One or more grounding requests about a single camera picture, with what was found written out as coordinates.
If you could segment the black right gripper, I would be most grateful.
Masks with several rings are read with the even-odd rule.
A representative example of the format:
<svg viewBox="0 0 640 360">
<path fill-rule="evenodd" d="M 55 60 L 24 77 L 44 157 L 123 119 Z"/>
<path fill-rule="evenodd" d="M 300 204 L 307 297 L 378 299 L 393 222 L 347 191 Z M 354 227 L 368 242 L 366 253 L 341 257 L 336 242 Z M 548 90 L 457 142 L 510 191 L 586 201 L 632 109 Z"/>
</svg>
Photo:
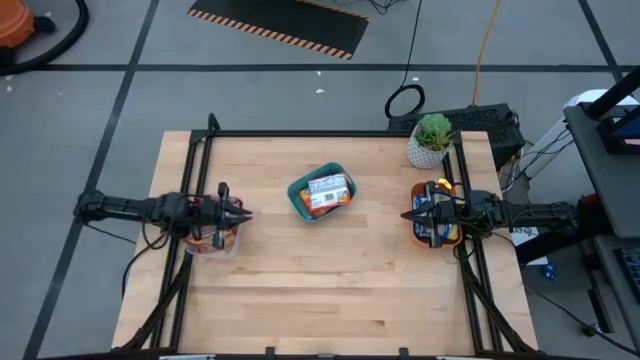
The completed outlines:
<svg viewBox="0 0 640 360">
<path fill-rule="evenodd" d="M 434 181 L 427 182 L 431 191 L 434 190 L 434 183 Z M 403 219 L 421 226 L 430 225 L 434 230 L 438 225 L 459 225 L 463 239 L 466 236 L 486 237 L 492 231 L 494 223 L 492 211 L 494 210 L 495 195 L 484 190 L 472 190 L 468 196 L 462 199 L 462 204 L 458 204 L 454 200 L 426 203 L 425 218 L 403 217 Z M 425 204 L 421 203 L 416 208 L 402 213 L 402 216 L 422 215 L 424 212 Z"/>
</svg>

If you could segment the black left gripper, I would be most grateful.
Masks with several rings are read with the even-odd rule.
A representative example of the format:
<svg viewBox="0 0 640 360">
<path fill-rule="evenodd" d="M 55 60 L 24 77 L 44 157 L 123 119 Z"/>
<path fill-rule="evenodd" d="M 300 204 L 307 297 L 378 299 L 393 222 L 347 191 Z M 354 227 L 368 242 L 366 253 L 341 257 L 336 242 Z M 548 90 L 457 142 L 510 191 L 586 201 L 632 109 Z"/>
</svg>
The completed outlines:
<svg viewBox="0 0 640 360">
<path fill-rule="evenodd" d="M 217 195 L 221 199 L 229 197 L 229 187 L 225 182 L 218 185 Z M 235 228 L 243 224 L 251 217 L 252 212 L 243 207 L 240 199 L 231 199 L 227 201 L 227 212 L 240 217 L 229 217 L 226 223 L 225 211 L 220 207 L 200 208 L 190 202 L 187 195 L 169 192 L 159 197 L 160 220 L 162 223 L 162 232 L 169 237 L 184 238 L 191 236 L 192 238 L 202 238 L 202 228 L 205 226 L 214 226 L 213 246 L 216 250 L 224 249 L 224 241 L 222 240 L 222 232 L 228 227 Z"/>
</svg>

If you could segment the orange plastic bin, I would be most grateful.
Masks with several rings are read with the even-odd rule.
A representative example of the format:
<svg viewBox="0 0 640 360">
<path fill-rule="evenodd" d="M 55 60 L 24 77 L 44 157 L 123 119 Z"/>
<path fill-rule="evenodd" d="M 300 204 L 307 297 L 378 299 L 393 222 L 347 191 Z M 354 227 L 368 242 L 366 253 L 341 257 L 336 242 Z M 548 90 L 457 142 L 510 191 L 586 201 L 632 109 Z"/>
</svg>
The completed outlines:
<svg viewBox="0 0 640 360">
<path fill-rule="evenodd" d="M 411 200 L 413 200 L 414 196 L 419 195 L 419 194 L 429 195 L 431 197 L 431 201 L 430 202 L 438 203 L 438 202 L 442 202 L 442 201 L 454 200 L 458 204 L 462 204 L 463 203 L 463 199 L 457 196 L 456 190 L 453 187 L 452 187 L 452 190 L 450 192 L 442 191 L 439 188 L 437 182 L 434 183 L 434 190 L 433 191 L 430 190 L 429 185 L 426 182 L 415 184 L 411 189 Z M 414 234 L 413 234 L 413 236 L 414 236 L 414 240 L 418 244 L 420 244 L 422 246 L 428 246 L 429 248 L 441 248 L 443 246 L 457 245 L 463 239 L 462 230 L 461 230 L 460 226 L 459 226 L 459 230 L 460 230 L 460 238 L 454 244 L 443 244 L 441 242 L 440 238 L 438 237 L 437 229 L 436 230 L 433 229 L 434 234 L 432 235 L 431 240 L 430 240 L 429 243 L 421 242 L 421 241 L 419 241 L 418 239 L 415 238 Z"/>
</svg>

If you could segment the clear plastic bin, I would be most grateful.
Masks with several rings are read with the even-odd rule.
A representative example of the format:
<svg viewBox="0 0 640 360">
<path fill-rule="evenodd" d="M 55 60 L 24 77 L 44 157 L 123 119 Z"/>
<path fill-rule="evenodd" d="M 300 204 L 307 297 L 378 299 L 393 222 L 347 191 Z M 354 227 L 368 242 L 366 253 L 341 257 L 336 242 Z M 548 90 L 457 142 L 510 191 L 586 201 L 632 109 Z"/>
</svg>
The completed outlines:
<svg viewBox="0 0 640 360">
<path fill-rule="evenodd" d="M 228 213 L 227 211 L 225 211 L 225 215 L 226 215 L 226 223 L 227 223 L 227 219 L 229 217 L 240 217 L 240 216 L 236 216 L 233 214 Z M 207 237 L 207 236 L 212 236 L 213 232 L 215 230 L 214 226 L 205 226 L 202 228 L 202 238 Z M 213 253 L 210 254 L 198 254 L 198 255 L 202 255 L 202 256 L 206 256 L 206 257 L 213 257 L 213 258 L 224 258 L 224 257 L 231 257 L 231 256 L 235 256 L 236 253 L 239 250 L 239 244 L 240 244 L 240 238 L 239 240 L 236 242 L 236 244 L 232 247 L 227 247 L 223 250 L 216 250 Z"/>
</svg>

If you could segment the teal plastic bin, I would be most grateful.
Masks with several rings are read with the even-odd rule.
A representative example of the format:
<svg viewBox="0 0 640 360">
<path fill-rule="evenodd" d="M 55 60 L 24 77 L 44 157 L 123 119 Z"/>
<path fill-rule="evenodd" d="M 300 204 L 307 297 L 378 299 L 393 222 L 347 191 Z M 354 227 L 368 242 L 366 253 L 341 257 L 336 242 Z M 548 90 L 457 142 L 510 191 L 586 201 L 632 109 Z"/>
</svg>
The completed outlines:
<svg viewBox="0 0 640 360">
<path fill-rule="evenodd" d="M 305 205 L 303 199 L 300 197 L 299 192 L 303 189 L 306 189 L 308 187 L 308 182 L 312 179 L 331 176 L 339 173 L 345 175 L 350 196 L 351 198 L 354 198 L 357 194 L 356 183 L 351 175 L 346 171 L 346 169 L 336 162 L 328 162 L 320 167 L 317 167 L 289 185 L 289 187 L 287 188 L 287 197 L 291 205 L 303 221 L 310 224 L 318 223 L 338 210 L 337 207 L 334 207 L 332 209 L 329 209 L 322 216 L 313 215 Z"/>
</svg>

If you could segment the potted succulent plant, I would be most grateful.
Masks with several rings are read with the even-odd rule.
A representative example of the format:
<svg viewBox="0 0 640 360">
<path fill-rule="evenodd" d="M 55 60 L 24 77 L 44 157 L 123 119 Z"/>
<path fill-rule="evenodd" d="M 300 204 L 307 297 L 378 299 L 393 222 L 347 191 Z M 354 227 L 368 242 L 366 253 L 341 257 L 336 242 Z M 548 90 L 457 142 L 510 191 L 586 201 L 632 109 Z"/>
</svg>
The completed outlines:
<svg viewBox="0 0 640 360">
<path fill-rule="evenodd" d="M 447 117 L 442 113 L 425 114 L 411 133 L 407 159 L 419 169 L 435 168 L 448 153 L 452 136 L 452 125 Z"/>
</svg>

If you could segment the white paper sheet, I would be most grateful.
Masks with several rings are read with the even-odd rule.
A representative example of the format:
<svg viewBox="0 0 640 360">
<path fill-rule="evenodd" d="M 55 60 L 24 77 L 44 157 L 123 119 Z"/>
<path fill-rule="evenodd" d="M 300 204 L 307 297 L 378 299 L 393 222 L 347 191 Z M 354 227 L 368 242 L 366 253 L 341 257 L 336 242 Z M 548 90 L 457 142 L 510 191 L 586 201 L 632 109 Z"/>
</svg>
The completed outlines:
<svg viewBox="0 0 640 360">
<path fill-rule="evenodd" d="M 549 260 L 546 256 L 524 262 L 524 258 L 528 250 L 532 249 L 532 241 L 539 235 L 540 231 L 537 227 L 514 227 L 509 231 L 512 242 L 517 248 L 518 263 L 520 266 L 546 266 Z"/>
</svg>

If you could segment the white grey round bin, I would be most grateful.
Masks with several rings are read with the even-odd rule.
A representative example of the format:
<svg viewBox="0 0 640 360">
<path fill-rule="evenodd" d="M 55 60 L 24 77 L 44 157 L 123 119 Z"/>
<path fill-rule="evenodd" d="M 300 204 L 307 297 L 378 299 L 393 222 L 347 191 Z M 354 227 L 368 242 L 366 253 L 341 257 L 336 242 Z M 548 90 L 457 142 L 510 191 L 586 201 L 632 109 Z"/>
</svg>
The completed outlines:
<svg viewBox="0 0 640 360">
<path fill-rule="evenodd" d="M 578 201 L 595 192 L 573 136 L 567 128 L 564 109 L 593 102 L 606 92 L 593 89 L 569 99 L 556 116 L 554 125 L 533 145 L 520 162 L 526 180 L 526 201 L 533 204 Z"/>
</svg>

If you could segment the black desk leg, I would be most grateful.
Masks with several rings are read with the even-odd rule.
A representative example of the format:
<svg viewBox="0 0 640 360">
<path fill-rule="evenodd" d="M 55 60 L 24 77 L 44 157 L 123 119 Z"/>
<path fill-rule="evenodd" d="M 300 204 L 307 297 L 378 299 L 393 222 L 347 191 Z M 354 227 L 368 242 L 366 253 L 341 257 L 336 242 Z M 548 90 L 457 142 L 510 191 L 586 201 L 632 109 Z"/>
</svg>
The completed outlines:
<svg viewBox="0 0 640 360">
<path fill-rule="evenodd" d="M 612 226 L 599 198 L 597 204 L 585 205 L 577 203 L 575 216 L 571 225 L 549 227 L 548 231 L 540 234 L 532 241 L 532 249 L 527 251 L 524 262 L 547 256 L 563 248 L 576 245 L 596 235 L 611 235 Z"/>
</svg>

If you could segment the black hazard striped mat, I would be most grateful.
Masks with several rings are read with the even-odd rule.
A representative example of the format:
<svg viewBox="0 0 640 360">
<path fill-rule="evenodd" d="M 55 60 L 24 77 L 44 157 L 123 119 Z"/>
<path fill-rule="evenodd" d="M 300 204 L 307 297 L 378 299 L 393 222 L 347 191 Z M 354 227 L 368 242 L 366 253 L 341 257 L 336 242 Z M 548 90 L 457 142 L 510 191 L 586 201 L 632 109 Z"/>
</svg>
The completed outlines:
<svg viewBox="0 0 640 360">
<path fill-rule="evenodd" d="M 344 60 L 353 57 L 370 22 L 312 0 L 195 0 L 187 14 Z"/>
</svg>

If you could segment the grey side desk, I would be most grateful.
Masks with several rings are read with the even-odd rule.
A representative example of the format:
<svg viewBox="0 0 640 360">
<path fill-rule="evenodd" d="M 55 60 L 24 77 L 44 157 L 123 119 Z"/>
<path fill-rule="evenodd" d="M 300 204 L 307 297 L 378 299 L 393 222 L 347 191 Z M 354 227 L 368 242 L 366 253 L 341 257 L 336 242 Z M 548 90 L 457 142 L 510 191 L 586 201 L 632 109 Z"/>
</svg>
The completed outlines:
<svg viewBox="0 0 640 360">
<path fill-rule="evenodd" d="M 617 329 L 625 325 L 634 342 L 640 341 L 640 302 L 633 294 L 615 255 L 615 250 L 640 248 L 640 240 L 614 236 L 596 236 L 594 247 L 601 264 L 599 277 L 603 281 L 604 299 Z"/>
</svg>

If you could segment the dark screen on desk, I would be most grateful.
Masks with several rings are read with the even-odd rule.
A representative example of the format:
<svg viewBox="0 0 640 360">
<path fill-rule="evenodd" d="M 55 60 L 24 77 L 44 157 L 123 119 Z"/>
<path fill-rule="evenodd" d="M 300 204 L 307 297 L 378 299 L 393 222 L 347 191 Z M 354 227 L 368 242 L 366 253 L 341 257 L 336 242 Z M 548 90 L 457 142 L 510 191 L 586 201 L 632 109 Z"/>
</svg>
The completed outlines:
<svg viewBox="0 0 640 360">
<path fill-rule="evenodd" d="M 621 115 L 612 115 L 603 120 L 597 130 L 601 141 L 610 154 L 640 155 L 640 105 L 616 107 Z"/>
</svg>

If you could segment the dark keyboard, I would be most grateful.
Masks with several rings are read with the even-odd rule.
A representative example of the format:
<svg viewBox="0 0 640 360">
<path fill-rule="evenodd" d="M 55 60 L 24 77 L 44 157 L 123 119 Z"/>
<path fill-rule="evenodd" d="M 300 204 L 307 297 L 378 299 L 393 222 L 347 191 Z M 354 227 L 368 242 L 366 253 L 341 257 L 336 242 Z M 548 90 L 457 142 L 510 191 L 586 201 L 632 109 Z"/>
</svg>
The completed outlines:
<svg viewBox="0 0 640 360">
<path fill-rule="evenodd" d="M 640 304 L 640 247 L 615 249 L 614 255 L 629 289 Z"/>
</svg>

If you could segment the black slanted pole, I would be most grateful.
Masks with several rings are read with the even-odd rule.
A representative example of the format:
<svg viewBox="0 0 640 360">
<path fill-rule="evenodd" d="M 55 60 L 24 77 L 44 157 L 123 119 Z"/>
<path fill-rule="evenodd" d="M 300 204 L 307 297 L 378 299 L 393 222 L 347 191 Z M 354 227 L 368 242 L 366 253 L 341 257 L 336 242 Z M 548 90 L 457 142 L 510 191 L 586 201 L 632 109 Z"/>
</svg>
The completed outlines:
<svg viewBox="0 0 640 360">
<path fill-rule="evenodd" d="M 585 113 L 590 118 L 599 118 L 615 107 L 626 96 L 640 87 L 640 66 L 624 76 L 613 87 L 587 107 Z"/>
</svg>

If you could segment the black aluminium table frame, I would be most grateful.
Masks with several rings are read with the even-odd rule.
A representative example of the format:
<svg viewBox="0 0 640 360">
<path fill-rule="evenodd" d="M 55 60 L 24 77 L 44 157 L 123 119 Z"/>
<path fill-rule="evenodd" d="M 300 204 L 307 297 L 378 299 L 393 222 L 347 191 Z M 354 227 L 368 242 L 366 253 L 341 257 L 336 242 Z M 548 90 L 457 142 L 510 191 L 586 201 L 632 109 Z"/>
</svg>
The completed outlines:
<svg viewBox="0 0 640 360">
<path fill-rule="evenodd" d="M 182 352 L 470 355 L 498 343 L 465 293 L 448 248 L 415 242 L 402 213 L 411 187 L 439 178 L 386 131 L 224 130 L 210 146 L 188 131 L 163 135 L 150 192 L 212 193 L 226 182 L 254 217 L 235 254 L 197 255 L 187 289 L 167 311 L 157 345 Z M 353 203 L 310 224 L 286 191 L 328 162 L 353 177 Z"/>
</svg>

